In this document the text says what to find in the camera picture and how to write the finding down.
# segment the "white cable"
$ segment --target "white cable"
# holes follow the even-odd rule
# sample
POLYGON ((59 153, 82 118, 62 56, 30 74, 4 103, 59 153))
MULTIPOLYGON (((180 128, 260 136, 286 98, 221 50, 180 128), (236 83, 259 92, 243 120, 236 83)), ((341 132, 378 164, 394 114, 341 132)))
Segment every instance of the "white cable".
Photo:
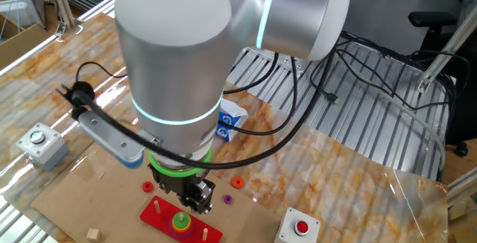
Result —
MULTIPOLYGON (((362 80, 368 82, 368 83, 372 83, 371 81, 369 81, 369 79, 367 79, 363 74, 361 74, 360 72, 358 72, 356 69, 354 69, 352 66, 349 66, 349 68, 351 68, 355 73, 356 75, 358 75, 362 80)), ((419 124, 421 124, 425 129, 427 129, 428 132, 430 132, 431 136, 434 137, 436 143, 437 143, 437 146, 439 147, 439 151, 440 151, 440 165, 439 165, 439 170, 442 171, 444 166, 446 165, 446 149, 444 147, 444 144, 442 143, 442 141, 440 140, 440 137, 437 133, 435 133, 435 131, 429 127, 429 125, 427 123, 425 123, 422 119, 420 119, 419 117, 417 117, 413 112, 411 112, 408 108, 404 107, 404 105, 402 105, 401 103, 399 103, 397 100, 395 100, 393 97, 389 96, 389 94, 383 92, 382 90, 380 89, 376 89, 378 91, 378 93, 385 99, 387 99, 389 102, 391 102, 392 104, 396 105, 401 111, 403 111, 404 113, 407 113, 413 120, 415 120, 416 122, 418 122, 419 124)))
POLYGON ((7 15, 5 16, 5 21, 3 22, 3 27, 1 28, 1 31, 0 31, 0 40, 1 40, 1 37, 3 37, 3 32, 5 30, 5 26, 7 25, 8 14, 10 13, 10 9, 12 8, 13 1, 15 0, 12 0, 12 2, 10 3, 10 6, 8 7, 7 15))

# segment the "chair leg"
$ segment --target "chair leg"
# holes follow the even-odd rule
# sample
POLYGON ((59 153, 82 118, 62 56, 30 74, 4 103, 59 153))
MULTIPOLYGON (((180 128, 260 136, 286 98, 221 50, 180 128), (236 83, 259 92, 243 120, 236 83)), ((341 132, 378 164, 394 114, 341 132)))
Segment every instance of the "chair leg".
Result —
POLYGON ((454 150, 454 154, 458 157, 466 157, 469 153, 469 149, 467 148, 467 143, 465 142, 458 142, 454 150))

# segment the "orange marble pattern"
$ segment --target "orange marble pattern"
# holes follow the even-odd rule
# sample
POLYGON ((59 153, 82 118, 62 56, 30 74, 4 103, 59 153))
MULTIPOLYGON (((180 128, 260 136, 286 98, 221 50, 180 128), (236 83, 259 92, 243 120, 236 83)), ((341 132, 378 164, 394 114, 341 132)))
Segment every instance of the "orange marble pattern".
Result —
MULTIPOLYGON (((74 82, 78 66, 94 60, 125 72, 114 20, 100 14, 67 33, 0 78, 0 194, 59 242, 72 240, 35 209, 31 201, 92 144, 71 119, 69 104, 54 89, 74 82), (35 169, 14 144, 42 122, 63 134, 70 152, 52 172, 35 169)), ((81 79, 96 88, 96 101, 135 130, 136 111, 127 78, 109 78, 94 66, 81 79)), ((286 115, 247 93, 225 96, 249 112, 244 128, 270 130, 286 115)), ((216 162, 240 160, 275 145, 291 129, 274 136, 239 134, 231 143, 214 141, 216 162)), ((322 221, 319 242, 446 242, 446 187, 429 179, 377 164, 315 129, 303 126, 279 153, 257 164, 214 172, 236 175, 243 193, 282 214, 295 207, 322 221)))

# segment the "red button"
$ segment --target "red button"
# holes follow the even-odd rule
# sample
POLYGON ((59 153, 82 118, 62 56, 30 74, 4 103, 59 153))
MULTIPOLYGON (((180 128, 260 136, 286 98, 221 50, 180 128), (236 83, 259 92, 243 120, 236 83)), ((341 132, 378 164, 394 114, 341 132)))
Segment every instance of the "red button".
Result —
POLYGON ((304 221, 298 221, 297 224, 295 224, 295 232, 299 236, 304 236, 308 232, 308 224, 304 221))

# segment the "cardboard sheet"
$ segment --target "cardboard sheet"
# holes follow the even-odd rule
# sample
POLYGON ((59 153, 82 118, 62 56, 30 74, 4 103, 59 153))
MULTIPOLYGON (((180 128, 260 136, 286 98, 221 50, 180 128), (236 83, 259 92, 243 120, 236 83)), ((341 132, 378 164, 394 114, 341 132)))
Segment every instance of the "cardboard sheet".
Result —
MULTIPOLYGON (((150 193, 142 184, 152 180, 148 162, 135 170, 125 168, 100 146, 94 144, 72 163, 31 206, 76 242, 87 243, 89 228, 99 229, 100 242, 175 242, 139 219, 154 195, 184 209, 173 193, 166 195, 155 184, 150 193)), ((221 242, 273 242, 280 217, 234 189, 229 183, 209 175, 216 184, 213 209, 195 217, 220 230, 221 242), (225 195, 233 202, 226 205, 225 195)))

